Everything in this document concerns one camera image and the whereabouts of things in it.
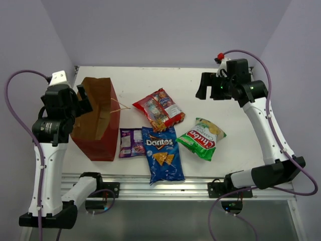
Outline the green Chuba cassava chips bag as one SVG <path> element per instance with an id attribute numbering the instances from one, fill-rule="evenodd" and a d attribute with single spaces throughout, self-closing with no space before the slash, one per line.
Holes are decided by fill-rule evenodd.
<path id="1" fill-rule="evenodd" d="M 226 137 L 226 133 L 211 121 L 196 118 L 195 125 L 176 141 L 186 147 L 199 158 L 211 161 L 217 143 Z"/>

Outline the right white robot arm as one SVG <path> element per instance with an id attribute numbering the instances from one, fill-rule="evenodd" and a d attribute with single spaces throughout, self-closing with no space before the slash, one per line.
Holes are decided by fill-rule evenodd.
<path id="1" fill-rule="evenodd" d="M 268 101 L 268 90 L 261 80 L 253 81 L 246 59 L 223 59 L 216 73 L 204 72 L 196 98 L 206 99 L 211 88 L 213 100 L 234 99 L 248 116 L 258 138 L 264 165 L 226 175 L 223 190 L 235 197 L 241 188 L 270 188 L 292 181 L 305 167 L 285 140 Z"/>

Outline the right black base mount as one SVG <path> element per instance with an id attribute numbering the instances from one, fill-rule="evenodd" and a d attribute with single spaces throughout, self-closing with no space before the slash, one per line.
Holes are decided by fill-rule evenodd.
<path id="1" fill-rule="evenodd" d="M 209 198 L 219 198 L 224 194 L 238 190 L 235 188 L 231 181 L 223 181 L 222 179 L 214 179 L 213 181 L 207 183 L 207 190 Z M 230 194 L 227 198 L 252 198 L 252 191 L 243 191 L 234 194 Z"/>

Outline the red brown paper bag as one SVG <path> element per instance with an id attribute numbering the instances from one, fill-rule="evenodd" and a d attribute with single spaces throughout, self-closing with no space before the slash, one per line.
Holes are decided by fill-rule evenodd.
<path id="1" fill-rule="evenodd" d="M 82 85 L 92 112 L 76 118 L 71 138 L 91 161 L 112 162 L 115 158 L 121 107 L 111 79 L 86 77 Z"/>

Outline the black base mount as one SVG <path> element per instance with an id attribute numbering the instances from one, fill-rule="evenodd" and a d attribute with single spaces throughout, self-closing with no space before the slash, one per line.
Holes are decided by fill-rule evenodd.
<path id="1" fill-rule="evenodd" d="M 207 190 L 209 198 L 219 198 L 224 194 L 238 190 L 235 188 L 231 181 L 223 181 L 222 179 L 214 179 L 213 181 L 207 183 Z M 234 194 L 230 194 L 227 198 L 252 198 L 252 191 L 243 191 Z"/>
<path id="2" fill-rule="evenodd" d="M 114 193 L 115 198 L 119 197 L 120 183 L 119 182 L 103 182 L 101 190 L 108 189 Z M 95 197 L 101 197 L 103 200 L 109 200 L 113 198 L 113 194 L 109 191 L 101 191 L 95 194 Z"/>

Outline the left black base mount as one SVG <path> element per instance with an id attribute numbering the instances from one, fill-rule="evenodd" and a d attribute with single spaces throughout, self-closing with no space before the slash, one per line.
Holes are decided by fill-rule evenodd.
<path id="1" fill-rule="evenodd" d="M 119 197 L 120 183 L 119 182 L 103 182 L 101 190 L 108 189 L 114 193 L 115 198 Z M 103 200 L 109 200 L 113 198 L 113 194 L 109 191 L 101 191 L 95 194 L 95 197 L 101 197 Z"/>

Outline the red snack bag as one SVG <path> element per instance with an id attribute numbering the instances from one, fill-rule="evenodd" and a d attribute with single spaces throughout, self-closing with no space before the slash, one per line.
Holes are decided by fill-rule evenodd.
<path id="1" fill-rule="evenodd" d="M 132 105 L 144 113 L 154 132 L 164 132 L 186 116 L 163 88 Z"/>

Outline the aluminium frame rail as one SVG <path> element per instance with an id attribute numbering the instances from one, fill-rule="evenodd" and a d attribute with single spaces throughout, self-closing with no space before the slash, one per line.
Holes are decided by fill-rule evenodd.
<path id="1" fill-rule="evenodd" d="M 67 193 L 79 179 L 80 174 L 64 173 L 62 176 L 61 194 Z M 119 200 L 152 200 L 152 201 L 214 201 L 217 197 L 209 196 L 208 183 L 213 178 L 186 178 L 185 181 L 165 182 L 160 181 L 149 184 L 147 176 L 131 175 L 102 175 L 104 182 L 119 182 Z M 253 197 L 245 200 L 296 200 L 294 194 L 268 188 L 252 190 Z"/>

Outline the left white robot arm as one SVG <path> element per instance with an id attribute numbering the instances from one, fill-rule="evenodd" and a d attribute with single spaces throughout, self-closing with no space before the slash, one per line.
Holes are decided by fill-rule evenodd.
<path id="1" fill-rule="evenodd" d="M 36 173 L 34 197 L 19 225 L 38 228 L 71 229 L 79 207 L 91 195 L 103 194 L 102 176 L 84 172 L 78 182 L 61 195 L 62 169 L 69 136 L 77 117 L 91 112 L 83 85 L 75 92 L 68 84 L 49 86 L 41 97 L 44 106 L 32 126 L 35 138 Z"/>

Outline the purple snack packet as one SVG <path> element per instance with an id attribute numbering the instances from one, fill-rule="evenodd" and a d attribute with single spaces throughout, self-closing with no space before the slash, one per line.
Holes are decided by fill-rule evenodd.
<path id="1" fill-rule="evenodd" d="M 120 129 L 120 158 L 144 156 L 142 132 L 140 128 Z"/>

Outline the blue Doritos chips bag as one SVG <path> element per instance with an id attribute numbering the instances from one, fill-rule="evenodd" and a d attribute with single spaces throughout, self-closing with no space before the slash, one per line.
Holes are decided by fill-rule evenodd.
<path id="1" fill-rule="evenodd" d="M 143 145 L 150 170 L 150 185 L 158 181 L 184 181 L 176 131 L 170 127 L 164 132 L 141 128 Z"/>

